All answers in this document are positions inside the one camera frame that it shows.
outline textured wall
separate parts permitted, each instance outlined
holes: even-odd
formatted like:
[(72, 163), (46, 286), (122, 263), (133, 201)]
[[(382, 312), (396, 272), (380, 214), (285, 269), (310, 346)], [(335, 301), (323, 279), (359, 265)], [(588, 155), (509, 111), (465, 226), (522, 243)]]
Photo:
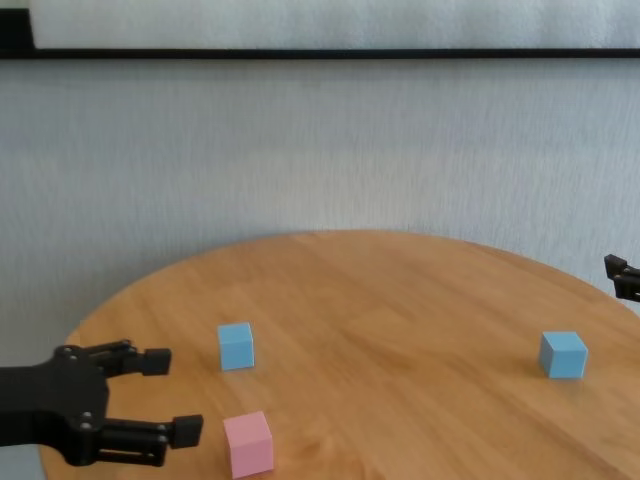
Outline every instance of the textured wall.
[(27, 8), (29, 0), (0, 0), (0, 8)]
[(105, 298), (265, 234), (496, 245), (610, 291), (640, 263), (640, 64), (0, 64), (0, 361)]

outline wooden tabletop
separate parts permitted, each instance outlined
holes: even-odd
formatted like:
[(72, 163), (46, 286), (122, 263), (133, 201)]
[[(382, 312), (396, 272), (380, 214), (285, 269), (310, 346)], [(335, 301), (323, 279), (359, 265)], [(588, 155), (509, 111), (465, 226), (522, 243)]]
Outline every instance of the wooden tabletop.
[[(240, 321), (256, 367), (223, 373), (216, 327)], [(582, 337), (583, 380), (545, 378), (546, 330)], [(257, 410), (276, 470), (256, 479), (640, 478), (640, 320), (492, 248), (383, 232), (242, 243), (131, 285), (69, 343), (121, 338), (169, 347), (173, 364), (166, 377), (110, 380), (109, 416), (202, 413), (201, 444), (169, 451), (162, 468), (71, 468), (43, 447), (50, 480), (230, 478), (222, 420)]]

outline black robotic gripper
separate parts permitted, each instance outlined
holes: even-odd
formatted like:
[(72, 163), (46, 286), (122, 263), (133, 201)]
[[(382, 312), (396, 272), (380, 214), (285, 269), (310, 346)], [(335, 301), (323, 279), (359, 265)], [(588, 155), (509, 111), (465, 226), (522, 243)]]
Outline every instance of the black robotic gripper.
[(171, 350), (138, 353), (129, 340), (81, 348), (63, 345), (45, 363), (0, 368), (0, 446), (41, 444), (74, 466), (118, 462), (160, 467), (167, 447), (195, 447), (201, 415), (166, 423), (106, 418), (107, 378), (166, 375)]

